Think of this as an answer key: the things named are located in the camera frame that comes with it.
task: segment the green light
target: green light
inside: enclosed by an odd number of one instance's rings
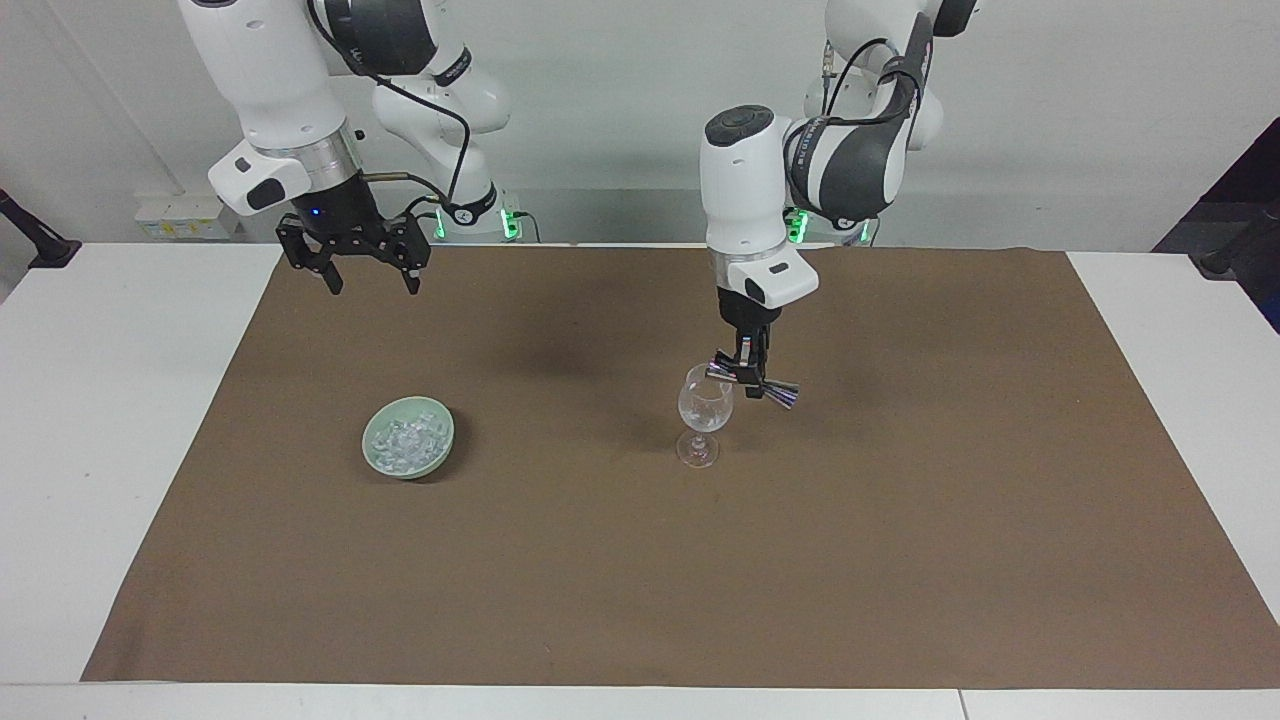
[[[502,228],[507,236],[507,240],[516,240],[517,237],[520,237],[520,220],[517,220],[513,214],[508,213],[506,208],[503,208],[500,213],[502,213]]]
[[[804,242],[804,236],[809,232],[809,213],[805,210],[792,210],[787,215],[787,240],[799,245]]]

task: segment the white wall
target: white wall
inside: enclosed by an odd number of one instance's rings
[[[141,129],[141,141],[125,142],[132,154],[154,146],[182,186],[207,191],[205,168],[238,140],[237,124],[175,0],[0,0],[14,4],[54,12]],[[494,165],[509,187],[539,190],[696,188],[710,115],[748,101],[799,111],[818,69],[823,6],[452,1],[479,61],[516,99],[511,127],[489,140]],[[110,133],[86,109],[92,102],[69,88],[65,76],[76,73],[24,58],[35,47],[12,47],[36,42],[15,29],[20,15],[0,22],[0,173],[58,187],[59,197],[32,205],[73,233],[136,237],[127,196],[165,186],[164,170],[105,146]],[[1280,113],[1277,49],[1275,0],[988,0],[969,33],[938,42],[932,86],[947,128],[913,158],[882,242],[1149,250]],[[14,60],[61,96],[33,90]],[[335,83],[371,129],[366,82]],[[42,100],[40,109],[14,109],[14,92]],[[76,111],[64,118],[68,108]],[[380,133],[364,152],[375,169],[416,163]],[[97,208],[76,209],[64,195]]]

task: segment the wine glass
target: wine glass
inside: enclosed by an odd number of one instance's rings
[[[676,455],[690,468],[709,468],[719,457],[719,441],[709,433],[733,415],[733,386],[707,377],[708,365],[689,372],[680,388],[680,416],[689,425],[676,442]]]

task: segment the brown surface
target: brown surface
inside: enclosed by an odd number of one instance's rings
[[[675,457],[700,252],[276,272],[87,680],[1280,687],[1280,629],[1061,255],[826,251],[794,414]],[[383,404],[457,414],[380,479]]]

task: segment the white tabletop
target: white tabletop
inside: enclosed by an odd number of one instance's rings
[[[72,685],[278,258],[90,246],[0,306],[0,717],[1280,717],[1257,692]],[[1185,258],[1071,259],[1280,618],[1280,338]]]

